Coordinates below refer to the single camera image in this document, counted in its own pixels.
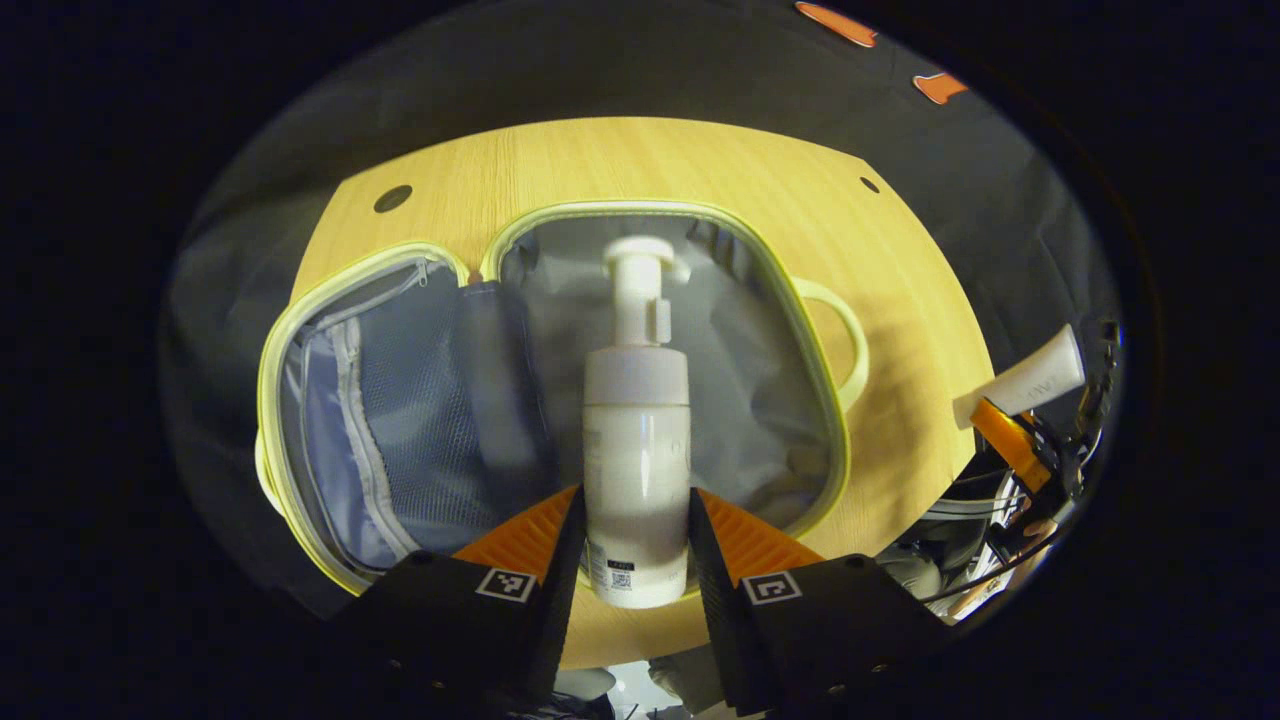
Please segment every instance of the toiletry bag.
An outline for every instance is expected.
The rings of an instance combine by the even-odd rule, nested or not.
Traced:
[[[452,553],[582,479],[586,354],[612,342],[602,252],[625,234],[691,268],[664,290],[689,361],[692,482],[792,536],[847,483],[845,413],[867,383],[858,319],[788,277],[736,218],[682,202],[582,202],[511,223],[474,281],[445,247],[370,255],[296,300],[259,373],[257,474],[324,573],[360,593],[415,550]],[[847,328],[838,383],[804,300]]]

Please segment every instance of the gray bag lining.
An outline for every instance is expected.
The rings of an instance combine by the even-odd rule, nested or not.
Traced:
[[[671,347],[690,369],[694,484],[787,529],[840,466],[835,428],[767,266],[691,217],[553,219],[516,238],[500,282],[460,288],[410,261],[316,313],[285,354],[280,414],[302,503],[364,571],[452,553],[582,480],[582,369],[612,342],[604,246],[668,240]]]
[[[530,354],[559,457],[561,483],[582,480],[586,354],[613,341],[604,247],[631,233],[660,237],[689,263],[664,283],[669,347],[689,357],[694,484],[777,528],[813,506],[837,465],[831,428],[773,283],[745,242],[709,220],[669,215],[553,219],[515,241],[502,287],[527,306]]]

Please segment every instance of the bag compartment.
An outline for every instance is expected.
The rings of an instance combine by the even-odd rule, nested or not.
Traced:
[[[627,234],[672,243],[691,268],[664,283],[672,342],[690,373],[692,480],[792,536],[836,503],[845,487],[844,411],[867,377],[858,366],[835,391],[800,293],[768,247],[718,210],[673,202],[589,202],[517,219],[483,263],[529,309],[530,355],[541,384],[563,484],[582,479],[581,406],[586,354],[612,343],[612,284],[604,247]]]

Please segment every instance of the orange tag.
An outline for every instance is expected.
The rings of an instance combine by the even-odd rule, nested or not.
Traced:
[[[796,10],[800,10],[806,18],[818,22],[855,45],[876,47],[874,29],[864,24],[858,24],[835,10],[828,10],[813,3],[796,3]]]
[[[969,90],[968,87],[960,85],[960,81],[947,73],[938,73],[929,77],[915,76],[911,78],[911,85],[923,92],[925,97],[933,100],[938,105],[946,105],[947,100],[951,100],[952,95]]]

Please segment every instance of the orange bracket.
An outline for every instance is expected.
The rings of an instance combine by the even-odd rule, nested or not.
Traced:
[[[573,486],[548,497],[454,552],[453,557],[536,575],[538,583],[544,584],[561,527],[580,487]]]
[[[698,488],[698,495],[707,507],[724,569],[735,588],[742,578],[823,561],[817,552],[732,502],[701,488]]]

